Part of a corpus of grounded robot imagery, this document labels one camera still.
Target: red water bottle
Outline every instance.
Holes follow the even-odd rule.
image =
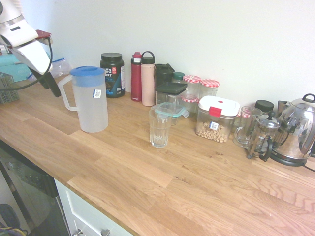
[[[135,52],[131,58],[131,99],[135,102],[142,101],[141,92],[141,54]]]

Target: pink water bottle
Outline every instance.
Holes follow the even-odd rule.
[[[152,57],[144,57],[145,53],[150,53]],[[154,54],[146,51],[141,57],[141,86],[142,86],[142,104],[150,107],[155,105],[155,83],[154,83]]]
[[[135,102],[142,101],[141,54],[139,52],[135,52],[131,58],[131,99]]]

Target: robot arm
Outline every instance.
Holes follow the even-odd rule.
[[[0,44],[12,47],[15,57],[28,66],[37,79],[43,75],[42,85],[59,97],[59,88],[49,73],[52,65],[48,69],[50,59],[37,38],[36,30],[26,22],[11,0],[0,0]]]

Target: drinking glass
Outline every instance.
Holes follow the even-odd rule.
[[[173,112],[167,108],[155,108],[149,111],[150,142],[156,148],[167,145]]]
[[[262,111],[258,108],[250,106],[242,107],[240,124],[243,125],[235,130],[233,139],[233,142],[237,146],[247,148],[248,142],[256,124],[256,118],[262,114]]]

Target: plastic pitcher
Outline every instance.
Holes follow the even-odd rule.
[[[76,107],[71,107],[63,86],[71,81]],[[65,107],[77,111],[80,127],[88,133],[104,130],[108,126],[104,69],[81,66],[58,83]]]

